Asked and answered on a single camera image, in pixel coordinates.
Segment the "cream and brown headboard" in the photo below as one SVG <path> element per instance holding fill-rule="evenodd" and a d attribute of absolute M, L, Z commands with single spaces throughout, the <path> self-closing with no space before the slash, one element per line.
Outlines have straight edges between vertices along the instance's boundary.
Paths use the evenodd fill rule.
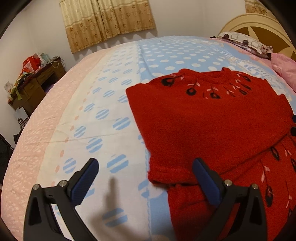
<path fill-rule="evenodd" d="M 283 54 L 295 60 L 295 47 L 281 24 L 265 15 L 247 13 L 230 20 L 220 31 L 238 32 L 272 46 L 274 53 Z"/>

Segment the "red knitted embroidered sweater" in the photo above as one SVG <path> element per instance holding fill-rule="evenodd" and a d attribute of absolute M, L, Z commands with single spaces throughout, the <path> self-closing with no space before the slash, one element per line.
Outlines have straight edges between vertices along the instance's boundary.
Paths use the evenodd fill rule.
<path fill-rule="evenodd" d="M 214 212 L 193 173 L 201 158 L 235 185 L 257 184 L 274 240 L 295 210 L 295 126 L 265 79 L 223 68 L 181 69 L 126 90 L 150 152 L 148 179 L 167 186 L 177 240 L 194 240 Z"/>

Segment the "beige patterned left curtain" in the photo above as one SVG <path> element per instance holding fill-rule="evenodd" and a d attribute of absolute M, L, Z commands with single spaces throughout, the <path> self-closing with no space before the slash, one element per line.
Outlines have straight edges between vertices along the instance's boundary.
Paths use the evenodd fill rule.
<path fill-rule="evenodd" d="M 74 54 L 118 35 L 156 28 L 148 1 L 59 1 Z"/>

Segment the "white patterned pillow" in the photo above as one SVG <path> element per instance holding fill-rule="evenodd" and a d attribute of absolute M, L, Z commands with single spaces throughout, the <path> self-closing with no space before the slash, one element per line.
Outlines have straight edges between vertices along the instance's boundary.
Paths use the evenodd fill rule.
<path fill-rule="evenodd" d="M 238 32 L 222 32 L 218 35 L 218 39 L 232 43 L 245 51 L 256 55 L 260 58 L 270 59 L 273 53 L 273 47 L 262 44 L 258 40 Z"/>

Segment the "beige patterned right curtain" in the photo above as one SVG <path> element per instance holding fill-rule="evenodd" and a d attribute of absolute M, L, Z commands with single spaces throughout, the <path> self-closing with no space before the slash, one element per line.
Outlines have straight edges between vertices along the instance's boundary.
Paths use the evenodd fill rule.
<path fill-rule="evenodd" d="M 246 13 L 256 13 L 277 20 L 273 13 L 258 0 L 245 0 Z"/>

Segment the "blue polka dot bedsheet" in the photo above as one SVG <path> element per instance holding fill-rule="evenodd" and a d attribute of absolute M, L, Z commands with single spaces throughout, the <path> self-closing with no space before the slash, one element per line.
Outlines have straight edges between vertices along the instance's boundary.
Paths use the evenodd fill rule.
<path fill-rule="evenodd" d="M 174 240 L 167 192 L 147 179 L 149 152 L 125 91 L 189 68 L 227 67 L 266 79 L 295 107 L 295 92 L 270 64 L 234 45 L 169 36 L 101 50 L 71 68 L 30 117 L 9 161 L 1 217 L 17 240 L 33 185 L 57 185 L 90 158 L 99 174 L 77 211 L 98 240 Z"/>

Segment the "red gift bag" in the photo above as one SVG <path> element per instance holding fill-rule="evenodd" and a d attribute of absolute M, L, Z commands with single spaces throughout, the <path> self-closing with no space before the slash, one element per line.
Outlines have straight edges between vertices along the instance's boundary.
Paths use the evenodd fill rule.
<path fill-rule="evenodd" d="M 41 66 L 41 60 L 39 57 L 30 56 L 23 61 L 23 71 L 29 73 L 35 73 Z"/>

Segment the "dark wooden desk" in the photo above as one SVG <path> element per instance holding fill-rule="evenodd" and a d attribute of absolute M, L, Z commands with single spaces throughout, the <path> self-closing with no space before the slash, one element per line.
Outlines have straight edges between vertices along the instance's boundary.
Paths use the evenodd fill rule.
<path fill-rule="evenodd" d="M 16 93 L 13 93 L 8 104 L 13 109 L 23 108 L 31 116 L 47 92 L 66 74 L 64 60 L 54 57 L 47 65 L 35 74 L 26 74 L 21 78 Z"/>

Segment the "beige patterned curtain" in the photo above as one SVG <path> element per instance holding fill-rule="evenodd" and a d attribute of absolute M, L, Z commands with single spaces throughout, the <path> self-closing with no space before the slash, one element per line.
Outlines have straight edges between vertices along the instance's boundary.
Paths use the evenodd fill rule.
<path fill-rule="evenodd" d="M 74 54 L 118 35 L 156 28 L 148 1 L 59 1 Z"/>
<path fill-rule="evenodd" d="M 256 13 L 277 20 L 273 13 L 258 0 L 245 0 L 246 13 Z"/>

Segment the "pink pillow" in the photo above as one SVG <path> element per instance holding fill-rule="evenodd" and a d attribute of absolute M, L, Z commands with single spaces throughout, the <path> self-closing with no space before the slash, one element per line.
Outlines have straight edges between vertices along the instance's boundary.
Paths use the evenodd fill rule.
<path fill-rule="evenodd" d="M 271 66 L 286 83 L 296 91 L 296 63 L 283 54 L 271 54 Z"/>

